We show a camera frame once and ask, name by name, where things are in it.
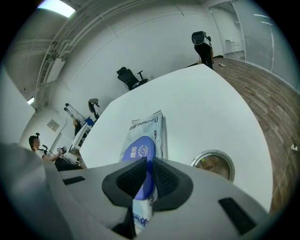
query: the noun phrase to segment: circular opening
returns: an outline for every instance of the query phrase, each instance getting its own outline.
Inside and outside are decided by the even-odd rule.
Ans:
[[[233,182],[234,165],[230,157],[222,151],[208,150],[200,153],[192,161],[191,166],[204,169]]]

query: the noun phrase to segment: desk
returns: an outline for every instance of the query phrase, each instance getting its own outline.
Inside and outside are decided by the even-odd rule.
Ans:
[[[254,114],[238,92],[206,65],[156,78],[112,101],[85,139],[88,168],[116,163],[131,120],[162,110],[168,159],[190,165],[206,150],[233,161],[233,183],[267,211],[272,198],[269,149]]]

